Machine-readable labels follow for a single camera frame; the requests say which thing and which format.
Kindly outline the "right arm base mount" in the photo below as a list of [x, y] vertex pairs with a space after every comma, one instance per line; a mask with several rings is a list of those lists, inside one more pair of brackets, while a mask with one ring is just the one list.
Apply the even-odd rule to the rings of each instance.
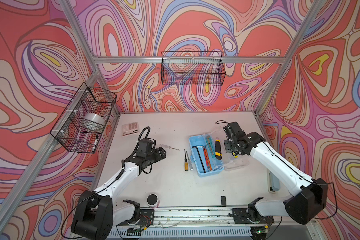
[[256, 198], [246, 208], [233, 208], [229, 217], [234, 219], [235, 224], [266, 224], [272, 225], [275, 220], [272, 216], [263, 217], [255, 208], [255, 204], [263, 197]]

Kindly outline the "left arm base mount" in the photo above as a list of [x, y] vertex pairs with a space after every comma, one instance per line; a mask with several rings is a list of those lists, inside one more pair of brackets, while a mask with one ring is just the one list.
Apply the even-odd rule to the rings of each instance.
[[124, 200], [121, 204], [116, 205], [113, 210], [113, 226], [121, 223], [128, 223], [130, 225], [150, 226], [153, 224], [153, 218], [148, 215], [141, 214], [140, 204], [132, 200]]

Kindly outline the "clear handled small screwdriver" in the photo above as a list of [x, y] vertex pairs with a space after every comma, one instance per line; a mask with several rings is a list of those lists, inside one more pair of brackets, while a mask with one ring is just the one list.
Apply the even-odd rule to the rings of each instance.
[[193, 169], [193, 165], [192, 165], [191, 159], [190, 159], [189, 154], [188, 154], [187, 151], [186, 151], [186, 157], [187, 157], [187, 162], [188, 162], [189, 169], [190, 169], [191, 171], [193, 171], [193, 170], [194, 170], [194, 169]]

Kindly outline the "blue plastic tool box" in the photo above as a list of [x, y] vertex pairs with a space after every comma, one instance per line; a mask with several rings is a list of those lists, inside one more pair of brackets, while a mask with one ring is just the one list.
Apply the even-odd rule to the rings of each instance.
[[200, 178], [217, 175], [224, 169], [222, 160], [215, 156], [215, 140], [210, 134], [189, 137], [191, 161]]

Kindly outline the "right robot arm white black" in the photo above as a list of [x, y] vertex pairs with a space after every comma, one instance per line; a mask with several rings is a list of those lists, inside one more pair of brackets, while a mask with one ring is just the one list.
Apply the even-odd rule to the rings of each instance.
[[290, 217], [305, 225], [326, 207], [328, 183], [313, 179], [282, 157], [256, 132], [246, 134], [237, 122], [227, 123], [223, 128], [227, 153], [234, 156], [248, 155], [263, 164], [287, 188], [289, 196], [277, 200], [259, 197], [247, 208], [245, 217], [258, 223], [266, 217]]

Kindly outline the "teal utility knife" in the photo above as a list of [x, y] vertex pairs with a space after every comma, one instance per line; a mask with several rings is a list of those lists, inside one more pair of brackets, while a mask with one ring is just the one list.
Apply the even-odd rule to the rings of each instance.
[[212, 158], [215, 158], [215, 147], [214, 147], [214, 141], [213, 138], [210, 135], [206, 136], [206, 142], [207, 142], [207, 146], [211, 152], [211, 156]]

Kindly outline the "small yellow handled screwdriver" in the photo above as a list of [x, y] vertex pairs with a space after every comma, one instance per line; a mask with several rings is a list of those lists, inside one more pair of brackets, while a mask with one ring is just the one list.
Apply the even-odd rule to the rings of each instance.
[[185, 171], [189, 171], [189, 164], [188, 164], [188, 158], [187, 158], [187, 152], [186, 149], [184, 149], [184, 155], [185, 155]]

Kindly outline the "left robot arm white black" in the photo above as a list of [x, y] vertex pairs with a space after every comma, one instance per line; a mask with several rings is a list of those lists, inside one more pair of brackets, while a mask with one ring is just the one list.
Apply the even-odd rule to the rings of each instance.
[[156, 148], [155, 140], [139, 140], [132, 154], [122, 160], [122, 167], [115, 175], [94, 191], [85, 191], [80, 195], [71, 232], [89, 240], [104, 240], [113, 227], [121, 223], [138, 223], [140, 204], [132, 200], [123, 200], [118, 204], [117, 198], [141, 173], [150, 173], [146, 168], [166, 157], [166, 150]]

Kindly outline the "orange hex key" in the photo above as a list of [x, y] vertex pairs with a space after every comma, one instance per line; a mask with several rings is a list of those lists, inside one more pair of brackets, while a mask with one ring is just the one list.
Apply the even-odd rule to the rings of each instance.
[[212, 166], [211, 166], [211, 162], [210, 162], [210, 158], [209, 158], [208, 151], [205, 151], [205, 155], [206, 155], [206, 162], [207, 162], [208, 170], [209, 170], [209, 171], [212, 171]]

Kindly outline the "red hex key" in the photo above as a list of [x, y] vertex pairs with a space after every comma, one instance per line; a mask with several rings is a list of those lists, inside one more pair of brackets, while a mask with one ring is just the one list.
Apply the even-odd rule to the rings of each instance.
[[206, 161], [206, 164], [207, 164], [207, 170], [209, 172], [211, 170], [211, 165], [210, 165], [208, 151], [206, 150], [205, 147], [203, 147], [203, 151], [204, 151], [205, 161]]

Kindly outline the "yellow black utility knife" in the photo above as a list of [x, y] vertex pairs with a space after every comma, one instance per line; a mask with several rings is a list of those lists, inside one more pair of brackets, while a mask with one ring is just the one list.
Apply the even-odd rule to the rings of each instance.
[[218, 138], [215, 140], [215, 158], [220, 161], [222, 160], [221, 141]]

